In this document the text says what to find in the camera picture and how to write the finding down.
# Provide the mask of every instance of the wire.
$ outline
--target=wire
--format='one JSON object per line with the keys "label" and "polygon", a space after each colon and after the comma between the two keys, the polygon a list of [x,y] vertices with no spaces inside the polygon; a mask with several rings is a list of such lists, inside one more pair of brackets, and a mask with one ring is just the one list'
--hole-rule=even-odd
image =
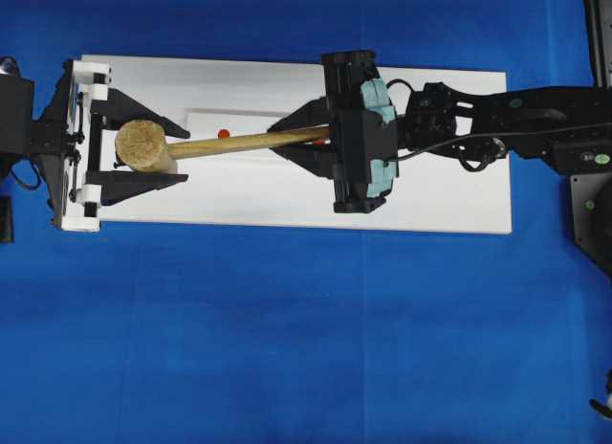
{"label": "wire", "polygon": [[412,88],[412,85],[410,85],[408,82],[406,82],[405,80],[403,80],[402,78],[394,78],[393,80],[391,80],[390,82],[388,82],[386,84],[386,88],[387,90],[389,88],[391,88],[393,85],[395,85],[396,83],[401,83],[401,85],[405,85],[406,87],[408,87],[410,89],[410,93],[414,93],[416,90],[414,90],[414,88]]}
{"label": "wire", "polygon": [[463,154],[463,150],[461,149],[457,150],[457,158],[459,159],[459,163],[461,164],[461,167],[463,167],[465,171],[469,171],[470,173],[478,173],[484,170],[486,167],[489,166],[489,164],[492,164],[495,161],[494,157],[485,155],[485,157],[482,159],[482,161],[477,166],[472,166],[471,163],[468,162],[468,159],[466,159],[466,156]]}
{"label": "wire", "polygon": [[431,152],[440,147],[444,147],[450,144],[460,143],[465,140],[471,140],[473,138],[512,138],[512,137],[526,137],[526,136],[537,136],[537,135],[552,135],[554,133],[565,133],[568,131],[580,131],[588,130],[591,128],[600,128],[602,126],[612,126],[612,122],[593,123],[592,125],[580,125],[580,126],[567,126],[565,128],[557,128],[555,130],[542,130],[542,131],[514,131],[504,133],[471,133],[469,135],[455,136],[441,143],[429,145],[423,149],[415,150],[409,154],[402,155],[393,159],[388,159],[387,162],[403,162],[404,160],[412,159],[426,152]]}
{"label": "wire", "polygon": [[14,173],[12,169],[11,169],[11,176],[15,180],[15,183],[17,183],[17,185],[19,185],[20,188],[25,189],[25,190],[37,190],[42,184],[42,178],[40,177],[40,173],[38,172],[38,169],[36,168],[36,166],[34,166],[32,162],[30,162],[30,165],[32,167],[32,171],[36,175],[35,184],[32,185],[32,184],[24,183],[21,179],[17,177],[17,175]]}

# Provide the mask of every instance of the blue background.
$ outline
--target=blue background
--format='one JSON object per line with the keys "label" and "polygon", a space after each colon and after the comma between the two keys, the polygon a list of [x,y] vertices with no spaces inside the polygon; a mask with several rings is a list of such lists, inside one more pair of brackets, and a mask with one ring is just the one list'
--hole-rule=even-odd
{"label": "blue background", "polygon": [[[1,0],[0,15],[37,112],[61,62],[89,53],[371,48],[381,65],[505,71],[511,89],[592,83],[582,0]],[[566,182],[516,158],[512,176],[508,236],[60,233],[44,190],[5,181],[0,442],[609,442],[587,405],[612,366],[609,280],[571,243]]]}

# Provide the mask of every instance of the teal padding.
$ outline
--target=teal padding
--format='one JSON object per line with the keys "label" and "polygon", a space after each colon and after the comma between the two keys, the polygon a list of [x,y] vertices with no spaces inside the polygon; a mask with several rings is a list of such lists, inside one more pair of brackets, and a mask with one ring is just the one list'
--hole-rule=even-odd
{"label": "teal padding", "polygon": [[[364,82],[361,86],[361,96],[363,106],[380,114],[384,123],[395,120],[395,106],[381,78],[373,78]],[[398,174],[398,165],[396,162],[391,162],[386,166],[382,160],[373,160],[370,162],[370,169],[372,183],[367,187],[367,197],[379,197],[381,193],[393,187],[393,178]]]}
{"label": "teal padding", "polygon": [[395,120],[395,106],[393,106],[389,92],[381,78],[373,78],[364,82],[361,86],[361,96],[363,97],[363,106],[380,114],[384,123]]}
{"label": "teal padding", "polygon": [[390,162],[387,166],[382,160],[370,162],[372,183],[367,187],[367,197],[380,197],[381,193],[393,188],[393,178],[398,174],[397,162]]}

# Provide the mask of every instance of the wooden handle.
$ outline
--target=wooden handle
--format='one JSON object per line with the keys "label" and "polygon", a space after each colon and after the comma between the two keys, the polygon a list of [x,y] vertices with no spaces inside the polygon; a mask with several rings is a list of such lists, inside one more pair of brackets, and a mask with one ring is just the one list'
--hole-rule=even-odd
{"label": "wooden handle", "polygon": [[191,159],[206,155],[265,149],[287,144],[306,143],[329,138],[329,126],[302,128],[299,130],[261,133],[258,135],[232,136],[216,140],[201,140],[169,144],[168,154],[172,160]]}

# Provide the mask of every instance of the white platform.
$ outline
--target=white platform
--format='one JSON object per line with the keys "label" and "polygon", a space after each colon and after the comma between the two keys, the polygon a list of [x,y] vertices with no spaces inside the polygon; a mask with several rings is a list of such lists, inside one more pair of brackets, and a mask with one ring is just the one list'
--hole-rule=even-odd
{"label": "white platform", "polygon": [[[192,139],[260,133],[308,100],[324,95],[320,65],[85,55],[112,66],[112,87],[191,131]],[[503,73],[381,68],[385,80],[416,88],[443,81],[473,94],[506,90]],[[391,95],[403,113],[408,92]],[[460,133],[467,132],[462,123]],[[114,133],[104,132],[102,169],[115,161]],[[189,180],[100,209],[103,220],[326,227],[394,231],[509,233],[509,161],[478,174],[456,161],[424,155],[400,164],[387,203],[370,214],[335,214],[333,182],[269,150],[179,163]],[[82,211],[71,206],[70,211]]]}

